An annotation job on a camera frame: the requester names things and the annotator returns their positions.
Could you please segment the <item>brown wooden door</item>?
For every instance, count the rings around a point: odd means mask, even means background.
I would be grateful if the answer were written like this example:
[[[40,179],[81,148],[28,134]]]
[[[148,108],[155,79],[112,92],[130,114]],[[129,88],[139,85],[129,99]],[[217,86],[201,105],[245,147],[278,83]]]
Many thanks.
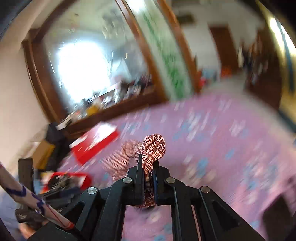
[[[228,26],[210,26],[221,63],[221,77],[238,71],[237,52]]]

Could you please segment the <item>dark wooden headboard shelf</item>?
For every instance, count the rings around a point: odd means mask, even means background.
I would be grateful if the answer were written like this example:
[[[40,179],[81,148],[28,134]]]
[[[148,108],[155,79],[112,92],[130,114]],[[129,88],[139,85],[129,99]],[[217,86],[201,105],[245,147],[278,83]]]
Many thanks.
[[[78,138],[101,121],[107,122],[127,113],[167,102],[168,98],[159,95],[159,93],[158,89],[150,86],[140,95],[123,100],[111,107],[100,110],[98,113],[71,123],[61,131],[67,138]]]

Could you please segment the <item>bamboo painted wall panel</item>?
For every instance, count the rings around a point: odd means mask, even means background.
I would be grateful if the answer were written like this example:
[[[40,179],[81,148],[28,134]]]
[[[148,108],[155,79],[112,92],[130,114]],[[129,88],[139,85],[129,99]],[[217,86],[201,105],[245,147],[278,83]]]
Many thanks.
[[[184,58],[156,1],[127,1],[154,57],[169,100],[194,92]]]

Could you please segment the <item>red floral box lid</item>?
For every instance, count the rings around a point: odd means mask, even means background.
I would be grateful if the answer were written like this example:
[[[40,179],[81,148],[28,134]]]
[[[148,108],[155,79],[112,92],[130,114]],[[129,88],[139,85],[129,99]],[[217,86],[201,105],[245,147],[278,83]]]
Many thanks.
[[[99,122],[75,140],[69,147],[82,166],[119,137],[116,125]]]

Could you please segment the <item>red plaid scrunchie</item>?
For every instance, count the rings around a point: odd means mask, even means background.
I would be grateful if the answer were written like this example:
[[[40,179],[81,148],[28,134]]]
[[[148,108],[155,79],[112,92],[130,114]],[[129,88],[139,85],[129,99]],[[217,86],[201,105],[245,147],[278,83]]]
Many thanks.
[[[105,171],[115,182],[126,177],[131,166],[130,161],[141,163],[144,170],[144,202],[139,208],[155,206],[152,184],[153,163],[161,159],[166,152],[165,139],[160,134],[148,135],[142,142],[127,140],[121,145],[121,149],[103,158],[102,164]]]

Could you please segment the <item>large wall mirror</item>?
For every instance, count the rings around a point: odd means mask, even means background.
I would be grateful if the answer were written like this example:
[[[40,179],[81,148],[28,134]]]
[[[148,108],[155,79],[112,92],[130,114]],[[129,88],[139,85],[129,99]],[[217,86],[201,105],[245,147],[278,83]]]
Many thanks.
[[[75,1],[53,22],[43,44],[68,112],[149,72],[116,1]]]

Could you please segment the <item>cardboard box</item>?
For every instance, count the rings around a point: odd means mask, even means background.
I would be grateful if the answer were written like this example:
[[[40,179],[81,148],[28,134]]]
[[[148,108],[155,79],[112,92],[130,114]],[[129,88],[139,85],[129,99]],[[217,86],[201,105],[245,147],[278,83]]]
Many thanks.
[[[50,144],[46,140],[43,140],[40,144],[38,144],[31,156],[35,170],[44,170],[46,168],[48,160],[54,149],[55,145]]]

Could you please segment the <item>purple floral bedspread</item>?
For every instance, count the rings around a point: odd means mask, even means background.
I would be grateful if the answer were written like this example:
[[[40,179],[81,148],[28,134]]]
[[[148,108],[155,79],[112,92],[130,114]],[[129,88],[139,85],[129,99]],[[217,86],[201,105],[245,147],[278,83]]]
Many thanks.
[[[104,188],[112,177],[102,160],[127,140],[158,133],[166,141],[160,164],[192,187],[209,186],[266,240],[262,215],[282,195],[295,213],[295,146],[281,127],[272,126],[243,101],[221,93],[204,94],[128,113],[110,121],[119,138],[80,165],[73,154],[61,172],[83,172]]]

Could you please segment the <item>red open gift box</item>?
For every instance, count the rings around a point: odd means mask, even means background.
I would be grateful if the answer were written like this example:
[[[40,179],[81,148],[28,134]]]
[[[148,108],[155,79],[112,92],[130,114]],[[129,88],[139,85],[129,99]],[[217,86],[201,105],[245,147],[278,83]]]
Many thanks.
[[[92,185],[92,178],[86,173],[54,172],[43,179],[43,184],[41,193],[71,188],[84,191]]]

